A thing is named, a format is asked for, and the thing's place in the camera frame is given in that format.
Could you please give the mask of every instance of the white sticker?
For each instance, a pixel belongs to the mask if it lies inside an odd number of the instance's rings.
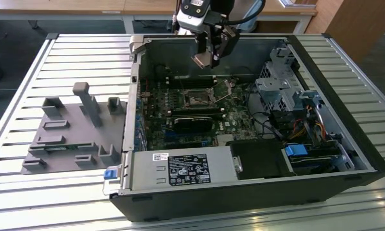
[[[203,6],[203,2],[204,2],[203,0],[192,0],[191,4],[195,6]]]
[[[168,153],[155,153],[153,161],[168,160]]]
[[[101,11],[103,13],[121,13],[121,11]]]

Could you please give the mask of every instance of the wooden table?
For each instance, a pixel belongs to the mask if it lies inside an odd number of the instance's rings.
[[[0,20],[121,20],[125,0],[0,0]]]
[[[0,0],[0,20],[123,20],[128,34],[135,20],[171,20],[176,0]],[[268,0],[260,21],[297,21],[304,33],[315,9],[288,9]]]
[[[135,33],[135,20],[171,20],[175,3],[176,0],[125,0],[123,20],[127,33]],[[297,21],[295,33],[303,34],[315,15],[315,9],[284,8],[279,0],[268,0],[257,21]]]

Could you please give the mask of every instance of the yellow wire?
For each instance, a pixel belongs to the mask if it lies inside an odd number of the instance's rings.
[[[304,132],[305,132],[305,128],[303,128],[301,131],[299,131],[289,139],[292,140],[297,136],[303,135]]]
[[[320,126],[320,129],[321,129],[321,136],[323,136],[323,139],[325,139],[325,135],[324,135],[324,132],[325,132],[325,130],[324,130],[324,126],[321,125],[321,124],[319,124],[319,123],[316,123],[316,125],[319,125]]]

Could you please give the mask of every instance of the aluminum slotted table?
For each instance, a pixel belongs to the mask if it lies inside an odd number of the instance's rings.
[[[24,176],[23,159],[48,96],[77,103],[72,86],[91,85],[99,102],[127,100],[131,35],[59,35],[45,40],[0,121],[0,230],[373,230],[385,228],[385,178],[323,203],[132,223],[103,193],[104,170]],[[331,38],[297,36],[385,158],[385,96]],[[305,82],[315,85],[303,74]]]

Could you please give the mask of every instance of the barcode sticker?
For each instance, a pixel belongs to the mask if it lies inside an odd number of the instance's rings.
[[[155,153],[153,161],[168,160],[168,153]]]
[[[121,11],[101,11],[103,13],[121,13]]]

